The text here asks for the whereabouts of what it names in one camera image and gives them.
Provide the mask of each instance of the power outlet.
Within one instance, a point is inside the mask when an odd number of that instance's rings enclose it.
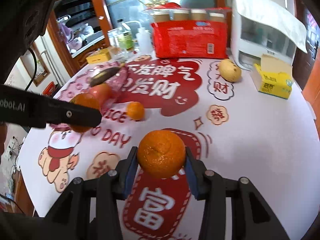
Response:
[[[15,144],[15,140],[13,138],[10,139],[7,148],[5,149],[4,152],[4,157],[9,160],[11,155],[10,155],[10,151],[12,151],[12,149],[14,148],[14,144]]]

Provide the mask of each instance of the red scarf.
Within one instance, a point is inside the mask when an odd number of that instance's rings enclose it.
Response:
[[[60,159],[67,157],[73,151],[73,147],[67,149],[56,149],[48,146],[48,155],[52,157],[49,164],[49,171],[54,172],[60,166]]]

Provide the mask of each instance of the white squeeze bottle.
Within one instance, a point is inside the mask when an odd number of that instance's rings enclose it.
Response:
[[[150,33],[146,31],[146,28],[142,27],[138,29],[138,33],[136,34],[139,50],[142,54],[148,54],[153,51],[153,46],[151,44]]]

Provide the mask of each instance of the open yellow box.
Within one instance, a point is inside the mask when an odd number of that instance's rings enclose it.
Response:
[[[254,64],[251,78],[257,90],[288,99],[293,84],[292,66],[278,58],[263,54],[261,65]]]
[[[109,48],[100,49],[92,53],[90,56],[86,57],[88,64],[95,64],[100,62],[105,62],[111,59]]]

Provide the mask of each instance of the cartoon dog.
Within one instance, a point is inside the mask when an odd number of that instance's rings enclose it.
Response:
[[[50,184],[54,182],[59,193],[68,185],[68,170],[73,170],[79,162],[79,153],[72,155],[72,152],[81,138],[81,133],[72,130],[53,130],[48,146],[39,155],[38,164],[43,175]]]

